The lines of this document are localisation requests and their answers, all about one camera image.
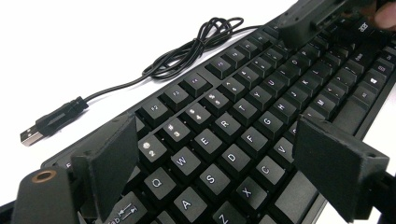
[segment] usb connector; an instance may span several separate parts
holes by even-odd
[[[88,108],[87,103],[78,97],[35,121],[35,125],[21,133],[21,142],[29,147],[42,138],[55,134],[62,127],[78,117],[81,112]]]

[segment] hand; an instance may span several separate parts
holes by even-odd
[[[396,31],[396,2],[386,3],[378,11],[376,5],[364,8],[361,14],[367,16],[368,20],[380,29]]]

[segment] white background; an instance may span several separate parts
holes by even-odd
[[[161,85],[148,80],[98,98],[78,120],[25,147],[20,133],[36,119],[78,96],[85,98],[139,77],[158,56],[195,38],[212,17],[242,17],[243,27],[259,25],[294,2],[1,1],[0,206],[16,199],[21,179],[44,160]],[[393,149],[389,133],[396,123],[388,119],[396,112],[394,101],[389,99],[375,131],[366,138],[375,148]],[[319,223],[343,220],[327,206]]]

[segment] keyboard frame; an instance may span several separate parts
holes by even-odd
[[[257,30],[263,30],[265,25],[269,24],[270,22],[271,21],[268,21],[266,24],[264,24],[262,27],[258,28]],[[214,58],[219,57],[220,55],[224,54],[224,52],[226,50],[231,49],[231,48],[237,46],[241,41],[243,41],[245,39],[248,39],[250,37],[250,35],[253,34],[254,32],[256,32],[256,30],[254,30],[253,32],[248,33],[248,34],[236,39],[233,44],[231,44],[231,45],[229,45],[227,47],[221,47],[221,48],[224,48],[224,49],[221,50],[220,52],[214,54],[213,56],[205,59],[203,62],[201,62],[200,64],[196,65],[191,70],[185,72],[183,75],[174,78],[172,81],[167,83],[165,86],[161,87],[160,89],[158,89],[157,91],[155,91],[151,95],[147,96],[145,99],[143,99],[139,103],[137,103],[135,105],[132,105],[130,108],[128,108],[127,110],[123,111],[122,113],[120,113],[116,117],[121,116],[121,115],[123,115],[125,113],[131,113],[131,112],[137,111],[142,105],[147,103],[149,100],[151,100],[153,98],[159,98],[161,96],[161,94],[163,94],[163,92],[165,92],[167,89],[171,88],[172,86],[176,85],[177,83],[180,83],[186,76],[188,76],[188,75],[190,75],[192,73],[200,74],[201,77],[203,77],[207,82],[209,82],[212,85],[212,87],[209,90],[207,90],[206,92],[204,92],[202,95],[200,95],[197,98],[195,98],[186,107],[184,107],[183,109],[180,109],[178,112],[174,113],[174,115],[172,115],[170,118],[168,118],[166,121],[164,121],[160,126],[158,126],[155,129],[151,129],[151,131],[149,133],[147,133],[145,137],[149,136],[151,133],[157,133],[167,123],[167,121],[179,117],[185,111],[186,108],[188,108],[189,106],[191,106],[191,105],[193,105],[195,103],[200,102],[202,100],[202,98],[204,98],[206,96],[206,94],[208,92],[211,92],[211,91],[217,89],[221,85],[221,83],[223,83],[227,78],[232,77],[234,74],[236,74],[239,71],[239,69],[241,67],[238,68],[238,69],[235,69],[235,71],[232,72],[230,75],[228,75],[226,78],[218,79],[215,75],[213,75],[211,72],[206,70],[205,67]],[[246,64],[249,64],[251,61],[253,61],[257,57],[260,57],[261,54],[262,53],[259,53],[258,55],[254,56]],[[396,83],[396,69],[389,76],[389,80],[387,81],[387,83],[384,86],[384,88],[382,89],[382,91],[379,93],[377,99],[375,100],[375,103],[373,104],[373,106],[371,107],[371,109],[368,112],[367,116],[365,117],[363,123],[361,124],[361,126],[357,130],[355,136],[358,139],[362,140],[364,138],[364,136],[367,134],[367,132],[369,131],[372,123],[374,122],[374,120],[375,120],[378,112],[380,111],[382,105],[387,100],[387,98],[389,96],[389,93],[392,90],[392,88],[393,88],[395,83]],[[94,133],[95,131],[96,130],[92,131],[91,133],[88,133],[87,135],[85,135],[81,139],[77,140],[77,142],[75,142],[74,144],[70,145],[69,147],[66,147],[62,151],[60,151],[57,154],[55,154],[54,156],[52,156],[52,157],[48,158],[47,160],[43,161],[42,164],[41,164],[41,167],[49,167],[49,166],[55,165],[56,161],[59,160],[60,158],[64,158],[64,157],[70,156],[70,154],[73,152],[73,147],[78,142],[80,142],[82,139],[90,137],[90,135],[92,133]],[[324,209],[326,203],[327,203],[326,199],[321,194],[319,194],[319,196],[315,199],[315,201],[311,205],[311,208],[309,209],[309,211],[305,215],[304,220],[302,221],[302,223],[315,223],[318,220],[318,218],[319,218],[322,210]],[[13,203],[6,204],[4,206],[4,208],[9,209],[9,206],[12,206],[12,205],[13,205]]]

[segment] black keyboard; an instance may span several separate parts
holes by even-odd
[[[395,35],[361,18],[297,50],[268,22],[128,109],[140,162],[105,223],[315,222],[326,201],[293,165],[299,114],[362,139],[395,64]],[[69,167],[72,148],[43,166]]]

